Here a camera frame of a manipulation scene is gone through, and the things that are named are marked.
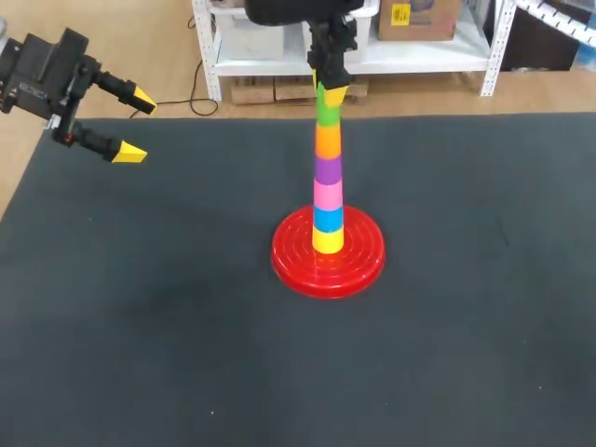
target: pink ring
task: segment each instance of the pink ring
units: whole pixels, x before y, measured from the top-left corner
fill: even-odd
[[[340,180],[335,184],[321,184],[315,181],[315,207],[333,211],[344,205],[343,185]]]

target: purple ring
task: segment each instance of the purple ring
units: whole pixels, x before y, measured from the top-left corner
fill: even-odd
[[[316,156],[315,180],[320,184],[336,184],[342,180],[342,158],[327,160]]]

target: red base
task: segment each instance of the red base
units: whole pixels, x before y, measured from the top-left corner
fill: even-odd
[[[291,289],[321,300],[346,298],[369,287],[385,263],[381,230],[364,212],[344,207],[344,248],[335,254],[313,249],[313,208],[283,220],[273,236],[271,261]]]

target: metal shelf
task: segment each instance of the metal shelf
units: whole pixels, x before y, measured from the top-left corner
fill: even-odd
[[[279,61],[238,61],[220,47],[214,71],[219,76],[310,75],[300,24],[286,27],[284,55]],[[488,67],[490,48],[469,8],[462,7],[454,39],[445,42],[381,42],[371,28],[364,59],[349,63],[353,75],[474,72]]]
[[[456,25],[454,40],[380,42],[376,36],[376,26],[373,26],[363,61],[348,63],[346,68],[353,75],[485,71],[481,96],[492,96],[517,8],[516,1],[535,2],[537,5],[539,2],[495,0],[491,47],[481,31],[491,6],[490,0],[462,0],[462,13]],[[192,2],[211,99],[222,100],[220,76],[310,75],[299,24],[288,28],[284,39],[284,55],[280,61],[234,61],[226,57],[220,34],[214,34],[211,29],[209,0]],[[536,8],[535,14],[540,13],[539,9]]]

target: black mat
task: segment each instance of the black mat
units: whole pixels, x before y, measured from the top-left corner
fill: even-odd
[[[44,138],[0,224],[2,447],[596,445],[596,115],[346,122],[339,303],[269,268],[312,122],[94,126],[146,163]]]

